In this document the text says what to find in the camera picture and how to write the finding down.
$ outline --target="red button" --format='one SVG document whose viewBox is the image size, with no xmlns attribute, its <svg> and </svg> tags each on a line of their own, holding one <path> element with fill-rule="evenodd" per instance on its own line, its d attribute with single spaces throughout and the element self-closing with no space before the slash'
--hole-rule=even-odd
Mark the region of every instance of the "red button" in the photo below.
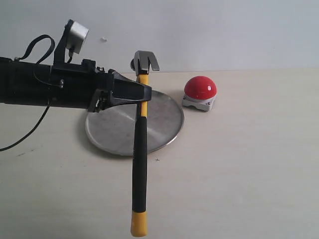
<svg viewBox="0 0 319 239">
<path fill-rule="evenodd" d="M 215 83 L 206 76 L 195 76 L 185 85 L 184 92 L 188 97 L 207 100 L 217 94 Z"/>
</svg>

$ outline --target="hammer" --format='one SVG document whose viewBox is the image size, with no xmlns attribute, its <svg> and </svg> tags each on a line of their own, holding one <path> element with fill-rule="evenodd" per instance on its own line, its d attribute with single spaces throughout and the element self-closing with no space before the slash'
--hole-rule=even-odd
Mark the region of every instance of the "hammer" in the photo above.
<svg viewBox="0 0 319 239">
<path fill-rule="evenodd" d="M 151 51 L 137 51 L 131 61 L 131 68 L 136 73 L 136 81 L 148 85 L 149 69 L 159 71 L 158 61 Z M 146 215 L 146 187 L 148 163 L 148 103 L 138 103 L 136 107 L 133 169 L 132 169 L 132 223 L 131 234 L 144 237 L 148 233 Z"/>
</svg>

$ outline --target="white table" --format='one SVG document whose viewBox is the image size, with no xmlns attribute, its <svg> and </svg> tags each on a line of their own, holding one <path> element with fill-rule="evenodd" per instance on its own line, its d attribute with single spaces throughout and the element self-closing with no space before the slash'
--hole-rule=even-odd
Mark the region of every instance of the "white table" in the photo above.
<svg viewBox="0 0 319 239">
<path fill-rule="evenodd" d="M 184 109 L 177 139 L 149 155 L 151 239 L 319 237 L 319 69 L 153 73 L 179 103 L 195 75 L 218 87 L 213 110 Z M 0 145 L 44 108 L 0 104 Z M 84 110 L 51 108 L 0 153 L 0 239 L 126 239 L 130 159 L 96 149 Z"/>
</svg>

